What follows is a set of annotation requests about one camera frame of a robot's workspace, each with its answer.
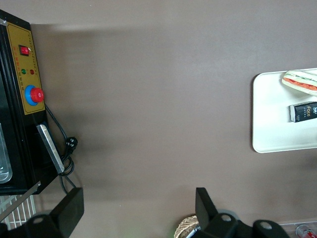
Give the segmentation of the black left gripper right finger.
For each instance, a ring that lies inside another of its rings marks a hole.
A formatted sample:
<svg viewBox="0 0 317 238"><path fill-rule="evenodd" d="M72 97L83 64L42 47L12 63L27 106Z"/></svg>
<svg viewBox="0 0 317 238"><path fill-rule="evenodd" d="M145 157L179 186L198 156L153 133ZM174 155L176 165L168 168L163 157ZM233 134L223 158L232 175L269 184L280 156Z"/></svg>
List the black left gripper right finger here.
<svg viewBox="0 0 317 238"><path fill-rule="evenodd" d="M228 213L219 213L204 187L196 188L195 212L201 229L196 238L233 238L238 221Z"/></svg>

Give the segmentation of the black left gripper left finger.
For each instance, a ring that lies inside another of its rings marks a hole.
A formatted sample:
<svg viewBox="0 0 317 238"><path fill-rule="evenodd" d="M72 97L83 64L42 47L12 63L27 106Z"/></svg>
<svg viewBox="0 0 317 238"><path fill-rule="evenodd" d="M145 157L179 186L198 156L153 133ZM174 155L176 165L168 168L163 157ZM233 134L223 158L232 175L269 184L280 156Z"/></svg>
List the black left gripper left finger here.
<svg viewBox="0 0 317 238"><path fill-rule="evenodd" d="M48 214L37 215L27 222L26 237L68 238L83 214L83 188L73 188Z"/></svg>

